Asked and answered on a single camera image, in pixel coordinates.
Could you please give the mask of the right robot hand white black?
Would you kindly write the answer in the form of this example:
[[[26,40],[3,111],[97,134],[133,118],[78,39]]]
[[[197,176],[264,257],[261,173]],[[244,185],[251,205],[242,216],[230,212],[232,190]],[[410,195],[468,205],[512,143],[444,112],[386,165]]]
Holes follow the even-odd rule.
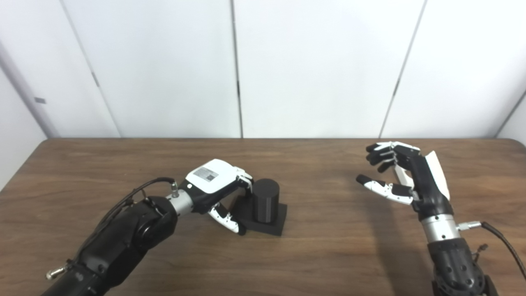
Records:
[[[419,148],[402,142],[378,142],[367,146],[366,151],[366,160],[372,166],[379,165],[379,173],[389,167],[400,167],[408,171],[413,180],[411,185],[404,185],[359,174],[356,181],[366,189],[388,200],[412,206],[419,221],[441,214],[454,215],[443,171],[431,153],[424,156]]]

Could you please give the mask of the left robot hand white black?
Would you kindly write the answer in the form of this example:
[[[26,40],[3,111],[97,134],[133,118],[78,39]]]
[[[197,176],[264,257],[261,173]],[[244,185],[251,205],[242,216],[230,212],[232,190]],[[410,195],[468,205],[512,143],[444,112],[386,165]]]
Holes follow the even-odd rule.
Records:
[[[246,228],[221,201],[240,188],[245,190],[245,197],[249,197],[253,185],[252,176],[245,170],[224,160],[213,159],[188,173],[179,189],[189,196],[193,213],[207,213],[225,228],[243,236]]]

